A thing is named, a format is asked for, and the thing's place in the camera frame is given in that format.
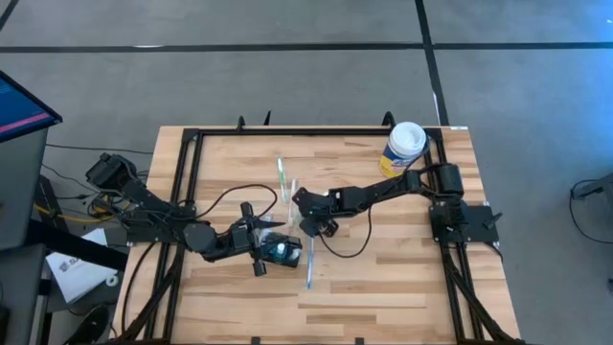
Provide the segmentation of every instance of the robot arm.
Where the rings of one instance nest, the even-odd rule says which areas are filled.
[[[434,174],[437,186],[427,186],[421,182],[421,177],[430,172]],[[449,200],[449,204],[460,202],[464,189],[458,166],[438,164],[421,170],[405,170],[400,176],[368,187],[335,188],[330,189],[326,195],[317,195],[300,188],[292,200],[303,216],[300,227],[307,235],[332,237],[338,229],[334,219],[353,217],[375,203],[409,194]]]
[[[136,176],[136,167],[121,155],[103,153],[87,173],[87,181],[110,196],[121,196],[136,205],[123,210],[110,204],[98,205],[117,215],[127,228],[129,242],[172,242],[184,244],[207,262],[249,253],[256,276],[266,273],[264,261],[296,267],[300,239],[279,233],[260,236],[259,229],[284,225],[254,216],[250,203],[240,204],[241,218],[218,234],[209,221],[197,220],[192,205],[174,205],[147,189]]]

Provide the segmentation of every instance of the wooden table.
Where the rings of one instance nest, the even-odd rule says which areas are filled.
[[[160,128],[148,187],[164,199],[170,198],[182,131],[180,126]],[[447,160],[460,166],[466,202],[483,203],[486,197],[468,130],[443,127],[443,139]],[[224,190],[248,183],[266,184],[280,194],[279,154],[284,158],[288,181],[296,177],[301,186],[316,193],[376,183],[384,179],[378,159],[386,141],[381,136],[206,137],[196,206],[204,210]],[[182,186],[187,185],[189,171],[188,167]],[[206,219],[217,231],[223,231],[239,217],[242,201],[250,201],[257,213],[271,198],[264,189],[236,191]],[[422,196],[407,195],[376,204],[371,241],[354,259],[333,256],[317,240],[311,290],[306,288],[307,250],[297,269],[268,264],[267,275],[260,278],[254,277],[248,255],[209,264],[200,255],[189,253],[172,342],[249,343],[252,336],[260,336],[262,343],[353,343],[356,337],[371,344],[455,343],[440,249],[431,238],[426,213],[428,202]],[[274,220],[286,221],[287,208],[280,198],[272,210]],[[366,214],[339,219],[339,224],[329,245],[345,254],[355,252],[367,234]],[[301,237],[308,249],[307,237],[300,229],[277,229]],[[145,247],[140,244],[130,250],[114,320],[117,330],[128,278]],[[477,295],[503,330],[518,337],[500,258],[480,243],[467,250]],[[128,324],[150,296],[158,252],[156,245],[135,279],[127,308]],[[471,336],[464,298],[461,301],[466,336]],[[161,306],[157,336],[162,332],[166,299]]]

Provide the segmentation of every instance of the monitor screen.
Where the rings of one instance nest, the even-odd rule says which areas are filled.
[[[60,121],[52,109],[0,73],[0,142]]]

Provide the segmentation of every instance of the gray floor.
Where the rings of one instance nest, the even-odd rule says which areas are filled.
[[[613,5],[605,1],[425,5],[437,43],[613,40]],[[415,8],[410,0],[20,0],[0,45],[419,42]],[[523,337],[609,344],[613,247],[575,230],[568,195],[578,180],[613,173],[613,52],[438,51],[436,58],[450,124],[470,127],[490,204],[505,214],[499,230]],[[0,68],[64,116],[50,130],[57,144],[152,150],[161,125],[230,125],[240,115],[259,124],[268,109],[273,124],[376,124],[387,110],[399,121],[438,122],[419,50],[4,54]],[[148,166],[147,157],[129,158]],[[71,176],[96,159],[87,151],[45,155]],[[81,192],[52,178],[59,195]],[[613,241],[600,197],[576,210],[587,232]],[[74,327],[56,322],[53,340]]]

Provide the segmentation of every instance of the white paper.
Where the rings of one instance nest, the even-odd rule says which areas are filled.
[[[96,229],[82,236],[83,239],[106,246],[104,229]],[[68,255],[53,253],[47,256],[47,263],[56,277],[66,303],[73,303],[115,275],[116,269],[90,264]]]

